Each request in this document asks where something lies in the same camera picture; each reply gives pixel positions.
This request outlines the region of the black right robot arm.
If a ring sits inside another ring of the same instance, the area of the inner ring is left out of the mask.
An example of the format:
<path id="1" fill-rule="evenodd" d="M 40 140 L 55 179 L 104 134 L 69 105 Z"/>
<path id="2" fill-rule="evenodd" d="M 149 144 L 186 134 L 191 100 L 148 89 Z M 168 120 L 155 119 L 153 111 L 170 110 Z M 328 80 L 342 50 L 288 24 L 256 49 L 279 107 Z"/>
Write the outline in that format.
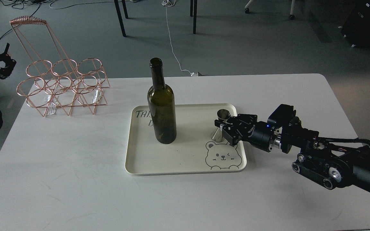
<path id="1" fill-rule="evenodd" d="M 320 137 L 318 131 L 302 127 L 296 110 L 288 104 L 279 105 L 266 122 L 252 114 L 231 116 L 225 109 L 217 116 L 217 133 L 229 145 L 245 141 L 266 152 L 278 148 L 283 153 L 298 147 L 292 163 L 297 174 L 328 190 L 354 185 L 370 193 L 369 139 Z"/>

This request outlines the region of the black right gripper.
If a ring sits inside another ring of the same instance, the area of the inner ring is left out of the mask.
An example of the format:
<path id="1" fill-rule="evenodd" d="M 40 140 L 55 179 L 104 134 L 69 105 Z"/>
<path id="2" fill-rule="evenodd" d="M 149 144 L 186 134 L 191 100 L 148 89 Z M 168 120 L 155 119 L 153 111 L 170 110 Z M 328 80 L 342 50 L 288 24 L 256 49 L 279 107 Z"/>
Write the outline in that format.
<path id="1" fill-rule="evenodd" d="M 264 121 L 257 121 L 257 115 L 238 114 L 228 119 L 214 120 L 216 127 L 221 127 L 222 136 L 231 146 L 245 141 L 252 146 L 270 152 L 271 143 L 275 140 L 276 127 Z"/>

